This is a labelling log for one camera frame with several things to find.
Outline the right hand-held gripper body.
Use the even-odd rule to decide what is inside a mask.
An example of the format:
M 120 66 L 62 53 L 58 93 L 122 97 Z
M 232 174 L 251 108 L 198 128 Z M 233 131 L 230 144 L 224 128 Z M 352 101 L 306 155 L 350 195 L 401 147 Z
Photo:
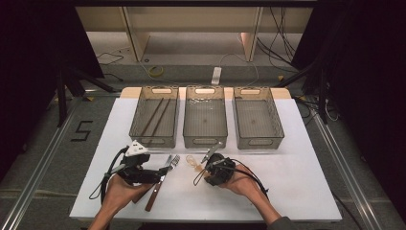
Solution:
M 236 168 L 233 160 L 217 152 L 222 146 L 223 143 L 218 142 L 208 150 L 202 159 L 202 163 L 205 163 L 204 170 L 208 173 L 205 181 L 212 186 L 226 183 L 233 176 Z

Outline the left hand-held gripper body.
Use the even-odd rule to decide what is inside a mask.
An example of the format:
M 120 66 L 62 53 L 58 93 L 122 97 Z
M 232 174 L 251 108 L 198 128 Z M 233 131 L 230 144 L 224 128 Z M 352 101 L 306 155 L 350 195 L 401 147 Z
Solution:
M 150 158 L 148 149 L 134 140 L 126 149 L 124 157 L 117 168 L 117 174 L 127 183 L 157 183 L 160 179 L 160 172 L 147 170 L 143 164 Z

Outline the wood-handled steel knife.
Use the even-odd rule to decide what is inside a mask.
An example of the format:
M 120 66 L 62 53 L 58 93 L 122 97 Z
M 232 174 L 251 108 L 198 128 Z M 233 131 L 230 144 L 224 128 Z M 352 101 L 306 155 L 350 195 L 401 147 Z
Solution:
M 166 162 L 165 165 L 164 165 L 164 167 L 169 167 L 169 172 L 174 168 L 174 166 L 172 165 L 172 161 L 173 161 L 174 159 L 175 159 L 175 157 L 171 154 L 171 155 L 168 157 L 167 162 Z M 152 208 L 152 206 L 153 206 L 153 203 L 154 203 L 154 201 L 155 201 L 155 199 L 156 199 L 156 197 L 157 197 L 157 195 L 158 195 L 158 192 L 159 192 L 159 190 L 160 190 L 160 188 L 161 188 L 161 185 L 162 185 L 164 179 L 165 179 L 165 178 L 159 179 L 159 181 L 154 185 L 152 194 L 151 194 L 151 196 L 150 196 L 150 198 L 149 198 L 149 200 L 148 200 L 147 206 L 146 206 L 146 208 L 145 208 L 146 211 L 149 212 L 149 211 L 151 210 L 151 208 Z

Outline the wood-handled steel fork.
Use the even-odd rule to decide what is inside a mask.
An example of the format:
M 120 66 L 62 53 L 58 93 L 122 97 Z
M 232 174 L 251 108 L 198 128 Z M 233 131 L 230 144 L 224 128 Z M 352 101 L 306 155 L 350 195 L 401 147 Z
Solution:
M 173 169 L 176 168 L 176 166 L 178 165 L 179 161 L 180 161 L 180 156 L 179 156 L 178 154 L 176 154 L 176 155 L 170 155 L 170 156 L 169 156 L 169 159 L 167 160 L 167 166 L 169 167 L 168 173 L 171 172 Z M 159 182 L 158 182 L 158 183 L 155 185 L 155 187 L 153 188 L 153 191 L 152 191 L 152 193 L 151 193 L 151 196 L 150 196 L 150 198 L 149 198 L 149 200 L 148 200 L 148 202 L 147 202 L 146 208 L 145 208 L 145 210 L 146 210 L 147 212 L 150 212 L 150 211 L 151 211 L 151 209 L 152 209 L 152 207 L 153 207 L 153 204 L 154 204 L 154 202 L 155 202 L 155 200 L 156 200 L 156 197 L 158 196 L 158 193 L 159 193 L 159 191 L 160 191 L 160 189 L 161 189 L 161 187 L 162 187 L 162 184 L 163 184 L 165 178 L 166 178 L 166 177 L 163 175 L 163 176 L 160 178 Z

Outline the tan spoon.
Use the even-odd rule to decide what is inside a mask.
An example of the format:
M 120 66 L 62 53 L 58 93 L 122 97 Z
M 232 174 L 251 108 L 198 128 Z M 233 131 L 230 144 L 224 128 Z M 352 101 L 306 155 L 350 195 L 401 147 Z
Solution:
M 192 168 L 194 168 L 194 170 L 195 170 L 196 172 L 203 172 L 203 171 L 204 171 L 204 168 L 202 167 L 202 165 L 199 164 L 199 163 L 194 159 L 194 157 L 193 157 L 192 155 L 188 155 L 188 156 L 186 157 L 186 161 L 187 161 L 187 163 L 188 163 Z

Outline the translucent grey plastic bin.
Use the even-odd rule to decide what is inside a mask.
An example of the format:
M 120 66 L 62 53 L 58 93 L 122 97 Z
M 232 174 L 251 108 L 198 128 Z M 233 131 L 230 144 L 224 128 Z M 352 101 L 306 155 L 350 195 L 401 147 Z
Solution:
M 148 118 L 163 99 L 158 111 L 152 119 L 147 131 L 141 136 Z M 155 136 L 151 137 L 157 121 L 168 101 L 171 99 L 166 113 L 157 129 Z M 129 130 L 129 136 L 147 148 L 173 149 L 176 145 L 176 131 L 178 118 L 179 88 L 177 86 L 144 86 L 137 102 L 135 114 Z
M 183 137 L 187 149 L 226 146 L 228 128 L 223 87 L 186 88 Z
M 276 150 L 284 131 L 269 87 L 235 87 L 234 115 L 239 150 Z

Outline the person's left hand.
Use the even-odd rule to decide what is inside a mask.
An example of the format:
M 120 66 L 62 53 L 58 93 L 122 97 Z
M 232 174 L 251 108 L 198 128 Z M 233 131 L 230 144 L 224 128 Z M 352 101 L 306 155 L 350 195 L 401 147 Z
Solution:
M 129 185 L 115 174 L 108 181 L 101 210 L 109 214 L 117 214 L 130 201 L 137 202 L 151 188 L 152 184 Z

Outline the person's right hand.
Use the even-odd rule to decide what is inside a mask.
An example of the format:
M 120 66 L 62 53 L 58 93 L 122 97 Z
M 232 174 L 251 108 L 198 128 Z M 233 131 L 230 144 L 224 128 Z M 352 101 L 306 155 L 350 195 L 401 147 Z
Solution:
M 257 183 L 251 175 L 244 166 L 238 164 L 232 177 L 226 183 L 220 184 L 219 187 L 249 198 L 258 189 Z

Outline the white table sheet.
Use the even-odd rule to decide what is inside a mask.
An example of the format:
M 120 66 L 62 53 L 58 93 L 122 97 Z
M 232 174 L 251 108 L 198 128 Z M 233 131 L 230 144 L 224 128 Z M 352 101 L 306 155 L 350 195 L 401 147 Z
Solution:
M 96 152 L 79 189 L 71 218 L 92 219 L 101 207 L 96 188 L 116 153 L 129 145 L 128 135 L 137 102 L 117 99 L 112 107 Z M 294 101 L 281 99 L 276 107 L 284 137 L 277 149 L 242 151 L 237 148 L 234 107 L 226 103 L 228 138 L 222 154 L 248 166 L 268 191 L 272 204 L 296 221 L 339 221 L 341 214 L 305 130 Z M 245 197 L 195 183 L 196 170 L 180 161 L 163 182 L 153 207 L 148 199 L 127 205 L 117 219 L 145 222 L 258 222 L 257 209 Z

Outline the person's dark green shirt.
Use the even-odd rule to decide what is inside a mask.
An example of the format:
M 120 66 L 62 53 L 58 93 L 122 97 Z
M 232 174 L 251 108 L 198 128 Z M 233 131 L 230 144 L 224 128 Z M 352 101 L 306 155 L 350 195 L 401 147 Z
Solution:
M 267 230 L 298 230 L 298 228 L 290 218 L 282 217 L 270 223 Z

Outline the yellow tape roll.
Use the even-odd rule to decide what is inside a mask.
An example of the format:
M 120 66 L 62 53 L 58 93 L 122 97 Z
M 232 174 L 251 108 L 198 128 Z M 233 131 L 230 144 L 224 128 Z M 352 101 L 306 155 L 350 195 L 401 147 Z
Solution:
M 163 75 L 164 68 L 162 66 L 152 66 L 147 70 L 148 74 L 153 78 L 158 78 Z

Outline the black metal stand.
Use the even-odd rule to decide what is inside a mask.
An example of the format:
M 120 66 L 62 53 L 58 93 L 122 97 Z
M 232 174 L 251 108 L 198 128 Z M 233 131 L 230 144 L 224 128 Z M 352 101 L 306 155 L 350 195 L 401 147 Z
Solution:
M 85 89 L 80 83 L 81 80 L 90 82 L 98 88 L 113 93 L 115 89 L 94 78 L 88 73 L 69 64 L 62 65 L 59 68 L 59 73 L 56 76 L 56 92 L 58 98 L 58 127 L 61 127 L 67 119 L 68 108 L 66 103 L 66 88 L 74 97 L 82 97 L 85 94 Z
M 323 123 L 327 124 L 327 77 L 324 64 L 321 60 L 315 60 L 309 64 L 306 68 L 299 71 L 287 80 L 283 80 L 276 84 L 277 88 L 286 87 L 287 85 L 298 81 L 299 79 L 306 77 L 303 91 L 309 93 L 311 90 L 311 84 L 317 83 L 318 86 L 318 114 Z

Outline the light wooden shelf unit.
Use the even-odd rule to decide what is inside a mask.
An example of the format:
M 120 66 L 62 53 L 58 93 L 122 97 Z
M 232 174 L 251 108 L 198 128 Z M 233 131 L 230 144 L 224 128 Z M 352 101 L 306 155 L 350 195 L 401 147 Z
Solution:
M 301 34 L 311 8 L 288 7 L 77 7 L 87 32 L 125 32 L 134 58 L 142 59 L 153 32 L 240 33 L 244 55 L 254 58 L 258 34 L 274 33 L 277 23 Z

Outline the aluminium floor rail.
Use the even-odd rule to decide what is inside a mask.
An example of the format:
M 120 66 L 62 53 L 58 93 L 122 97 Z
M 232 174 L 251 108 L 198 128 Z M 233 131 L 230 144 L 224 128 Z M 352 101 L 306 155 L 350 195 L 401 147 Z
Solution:
M 35 165 L 34 171 L 31 173 L 29 180 L 16 197 L 16 201 L 6 215 L 4 222 L 0 224 L 0 230 L 17 229 L 34 197 L 38 186 L 40 185 L 46 171 L 50 167 L 51 162 L 56 155 L 57 149 L 59 148 L 60 143 L 62 142 L 62 139 L 67 131 L 67 128 L 71 124 L 72 118 L 80 104 L 81 98 L 74 98 L 70 102 L 66 119 L 56 128 L 56 131 L 48 143 L 47 148 L 44 150 L 40 160 Z
M 361 219 L 363 220 L 367 230 L 383 230 L 377 215 L 364 194 L 360 183 L 357 181 L 349 163 L 346 161 L 343 152 L 338 146 L 330 128 L 324 124 L 320 115 L 314 113 L 314 121 L 319 131 L 321 132 L 331 157 L 342 176 L 344 183 L 350 193 L 351 199 L 356 206 Z

